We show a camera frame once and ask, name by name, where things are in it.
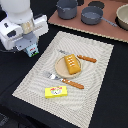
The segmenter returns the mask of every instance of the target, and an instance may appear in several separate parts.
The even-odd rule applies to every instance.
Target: wooden knife handle
[[[72,82],[72,81],[67,80],[67,79],[63,79],[62,82],[66,83],[66,84],[69,84],[71,86],[74,86],[76,88],[79,88],[79,89],[84,89],[84,86],[83,85],[78,84],[78,83],[75,83],[75,82]]]
[[[90,62],[93,62],[93,63],[95,63],[95,62],[97,61],[96,59],[89,58],[89,57],[82,56],[82,55],[77,55],[77,57],[78,57],[79,59],[87,60],[87,61],[90,61]]]

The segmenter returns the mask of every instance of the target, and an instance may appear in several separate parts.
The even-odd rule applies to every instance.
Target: table surface
[[[49,19],[56,10],[56,3],[57,0],[31,0],[31,9],[34,15],[42,13],[47,15]],[[29,58],[24,52],[0,52],[0,104],[13,111],[30,116],[51,128],[76,127],[40,108],[12,96],[12,93],[32,69],[56,34],[59,31],[64,31],[114,45],[89,128],[127,128],[128,44],[52,24],[48,25],[48,33],[44,34],[39,39],[40,53],[36,56]]]

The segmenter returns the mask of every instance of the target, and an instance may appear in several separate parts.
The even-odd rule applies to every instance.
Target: fork
[[[75,83],[75,82],[72,82],[72,81],[67,80],[67,79],[59,78],[55,74],[52,74],[52,73],[50,73],[48,71],[43,71],[43,76],[44,77],[47,77],[49,79],[52,79],[52,80],[60,80],[63,83],[69,84],[69,85],[74,86],[74,87],[79,88],[79,89],[84,89],[84,86],[83,85],[78,84],[78,83]]]

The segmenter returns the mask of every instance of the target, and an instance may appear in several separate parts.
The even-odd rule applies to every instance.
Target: butter knife
[[[61,52],[61,53],[64,53],[64,54],[66,54],[66,55],[71,55],[71,54],[72,54],[72,53],[65,52],[65,51],[59,50],[59,49],[57,49],[57,51],[59,51],[59,52]],[[86,57],[86,56],[82,56],[82,55],[77,55],[77,57],[78,57],[79,59],[83,59],[83,60],[90,61],[90,62],[93,62],[93,63],[95,63],[95,62],[97,61],[96,59],[93,59],[93,58],[90,58],[90,57]]]

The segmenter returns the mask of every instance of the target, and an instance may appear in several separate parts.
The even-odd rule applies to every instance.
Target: yellow packaging
[[[60,96],[67,96],[66,86],[45,88],[45,98],[54,98]]]
[[[70,75],[81,71],[81,68],[74,54],[64,56],[64,59]]]

